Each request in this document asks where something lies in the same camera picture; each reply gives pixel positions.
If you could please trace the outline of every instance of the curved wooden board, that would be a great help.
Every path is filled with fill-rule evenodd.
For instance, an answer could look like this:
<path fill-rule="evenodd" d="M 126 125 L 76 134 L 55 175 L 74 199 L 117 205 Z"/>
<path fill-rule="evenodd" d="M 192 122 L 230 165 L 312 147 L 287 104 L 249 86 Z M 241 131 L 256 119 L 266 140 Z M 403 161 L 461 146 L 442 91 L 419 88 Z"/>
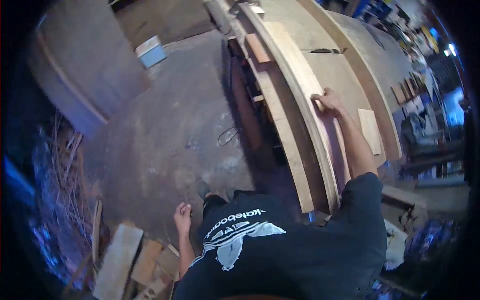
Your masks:
<path fill-rule="evenodd" d="M 297 0 L 297 2 L 317 20 L 340 48 L 348 48 L 343 55 L 352 67 L 370 102 L 372 110 L 375 112 L 380 135 L 384 142 L 386 158 L 389 160 L 401 158 L 402 150 L 392 113 L 380 84 L 366 60 L 349 37 L 341 30 L 340 25 L 317 2 L 314 0 Z"/>
<path fill-rule="evenodd" d="M 345 172 L 348 169 L 347 162 L 342 153 L 344 145 L 340 145 L 342 140 L 337 136 L 337 133 L 341 132 L 338 121 L 318 114 L 313 106 L 311 94 L 323 94 L 323 90 L 308 62 L 282 24 L 264 23 L 248 5 L 240 4 L 240 8 L 270 50 L 294 95 L 317 155 L 332 213 L 339 205 L 338 191 L 349 179 L 348 172 Z"/>
<path fill-rule="evenodd" d="M 258 64 L 252 59 L 254 54 L 245 47 L 246 28 L 251 28 L 252 24 L 244 15 L 236 18 L 230 14 L 230 6 L 225 0 L 219 0 L 217 3 L 228 19 L 243 55 L 249 57 L 247 61 L 262 91 L 282 143 L 301 211 L 308 213 L 316 209 L 328 213 L 325 189 L 319 184 L 323 179 L 315 150 L 309 135 L 306 134 L 305 122 L 285 78 L 274 61 L 269 63 L 267 70 L 258 70 Z"/>

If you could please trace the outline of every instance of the small wooden block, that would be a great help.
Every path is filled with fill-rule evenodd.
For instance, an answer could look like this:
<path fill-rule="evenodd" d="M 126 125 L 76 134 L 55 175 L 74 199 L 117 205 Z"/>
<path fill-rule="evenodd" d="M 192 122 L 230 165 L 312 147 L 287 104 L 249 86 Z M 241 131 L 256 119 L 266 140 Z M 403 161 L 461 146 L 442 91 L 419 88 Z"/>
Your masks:
<path fill-rule="evenodd" d="M 121 300 L 133 259 L 144 231 L 120 224 L 98 272 L 93 296 L 99 300 Z"/>
<path fill-rule="evenodd" d="M 410 78 L 405 78 L 405 87 L 408 92 L 411 94 L 412 98 L 416 96 L 415 90 L 413 89 L 412 82 L 410 82 Z"/>
<path fill-rule="evenodd" d="M 264 98 L 263 95 L 258 95 L 258 96 L 253 97 L 254 102 L 260 102 L 260 101 L 264 101 L 264 100 L 265 100 L 265 98 Z"/>
<path fill-rule="evenodd" d="M 407 101 L 400 85 L 392 86 L 392 92 L 398 105 L 402 106 Z"/>
<path fill-rule="evenodd" d="M 157 256 L 156 263 L 171 279 L 174 279 L 179 268 L 178 260 L 179 257 L 170 248 L 166 248 Z"/>
<path fill-rule="evenodd" d="M 380 145 L 380 134 L 378 131 L 377 119 L 373 110 L 358 109 L 360 117 L 360 125 L 363 136 L 370 145 L 373 155 L 380 154 L 382 147 Z"/>
<path fill-rule="evenodd" d="M 142 252 L 137 259 L 137 263 L 133 268 L 132 279 L 143 285 L 148 285 L 152 279 L 153 273 L 156 266 L 156 257 L 162 252 L 162 244 L 153 241 L 147 240 L 144 243 Z"/>
<path fill-rule="evenodd" d="M 407 101 L 410 101 L 412 99 L 412 95 L 410 94 L 410 91 L 408 90 L 408 87 L 405 84 L 405 82 L 400 83 L 400 89 L 402 90 L 403 95 L 405 96 L 405 99 Z"/>
<path fill-rule="evenodd" d="M 253 55 L 257 59 L 259 64 L 267 63 L 270 61 L 270 56 L 268 56 L 265 48 L 258 39 L 257 34 L 250 33 L 245 37 L 245 46 L 250 47 L 253 52 Z"/>
<path fill-rule="evenodd" d="M 250 4 L 250 8 L 252 9 L 252 11 L 254 13 L 256 13 L 260 18 L 264 18 L 265 16 L 265 11 L 262 7 L 260 6 L 257 6 L 257 5 L 254 5 L 254 4 Z"/>

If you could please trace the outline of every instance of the right hand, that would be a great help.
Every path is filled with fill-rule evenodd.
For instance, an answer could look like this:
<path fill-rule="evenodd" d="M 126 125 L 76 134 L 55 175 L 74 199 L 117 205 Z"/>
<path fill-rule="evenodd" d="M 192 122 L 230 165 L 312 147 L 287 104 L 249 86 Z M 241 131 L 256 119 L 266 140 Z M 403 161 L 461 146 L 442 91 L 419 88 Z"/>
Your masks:
<path fill-rule="evenodd" d="M 190 204 L 185 204 L 185 202 L 180 203 L 177 206 L 173 219 L 175 220 L 175 225 L 177 225 L 177 230 L 180 237 L 188 237 L 190 233 L 190 226 L 192 225 L 192 219 L 190 213 L 192 212 L 192 206 Z"/>
<path fill-rule="evenodd" d="M 318 94 L 312 94 L 311 99 L 317 105 L 320 111 L 326 109 L 331 110 L 334 113 L 339 113 L 343 108 L 342 102 L 335 92 L 329 87 L 325 88 L 325 95 L 321 96 Z"/>

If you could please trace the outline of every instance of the wood offcut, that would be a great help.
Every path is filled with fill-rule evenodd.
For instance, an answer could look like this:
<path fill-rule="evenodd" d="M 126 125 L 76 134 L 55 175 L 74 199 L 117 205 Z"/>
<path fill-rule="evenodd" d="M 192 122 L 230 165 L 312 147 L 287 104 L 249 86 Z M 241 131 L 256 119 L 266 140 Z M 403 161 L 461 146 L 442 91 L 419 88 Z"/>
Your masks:
<path fill-rule="evenodd" d="M 382 152 L 380 145 L 380 134 L 378 132 L 377 120 L 373 110 L 358 109 L 360 117 L 361 132 L 367 140 L 370 149 L 372 149 L 373 155 L 378 155 Z"/>
<path fill-rule="evenodd" d="M 93 296 L 99 300 L 121 300 L 125 284 L 132 268 L 133 259 L 144 231 L 124 224 L 109 245 L 103 264 L 98 272 Z"/>

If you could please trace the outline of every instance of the concrete floor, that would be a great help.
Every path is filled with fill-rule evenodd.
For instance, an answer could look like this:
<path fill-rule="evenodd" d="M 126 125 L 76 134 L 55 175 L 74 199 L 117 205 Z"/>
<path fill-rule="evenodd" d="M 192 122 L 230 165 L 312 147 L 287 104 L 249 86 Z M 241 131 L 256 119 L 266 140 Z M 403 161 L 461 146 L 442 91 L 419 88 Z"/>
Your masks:
<path fill-rule="evenodd" d="M 251 163 L 234 102 L 222 84 L 229 54 L 221 34 L 207 32 L 165 51 L 168 57 L 148 70 L 153 86 L 85 143 L 85 174 L 98 184 L 107 224 L 128 220 L 149 238 L 177 246 L 176 206 L 192 204 L 192 233 L 202 221 L 196 178 L 223 197 L 227 187 L 276 194 L 298 218 L 288 168 L 265 173 Z M 219 135 L 232 127 L 230 134 L 239 133 L 220 146 Z"/>

